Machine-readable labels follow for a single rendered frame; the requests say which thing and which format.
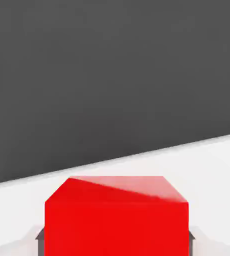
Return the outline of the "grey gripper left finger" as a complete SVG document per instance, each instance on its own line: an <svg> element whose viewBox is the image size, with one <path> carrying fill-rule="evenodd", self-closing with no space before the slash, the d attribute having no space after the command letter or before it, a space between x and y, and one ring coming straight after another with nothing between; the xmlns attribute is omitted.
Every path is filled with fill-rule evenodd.
<svg viewBox="0 0 230 256"><path fill-rule="evenodd" d="M40 225L33 226L22 239L1 245L0 256L44 256L42 230Z"/></svg>

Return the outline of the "small red cube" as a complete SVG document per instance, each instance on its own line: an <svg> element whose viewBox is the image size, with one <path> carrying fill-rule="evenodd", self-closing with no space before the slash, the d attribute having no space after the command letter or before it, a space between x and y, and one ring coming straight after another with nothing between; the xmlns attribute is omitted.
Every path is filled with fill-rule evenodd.
<svg viewBox="0 0 230 256"><path fill-rule="evenodd" d="M189 256L189 203L162 176L75 176L45 202L44 256Z"/></svg>

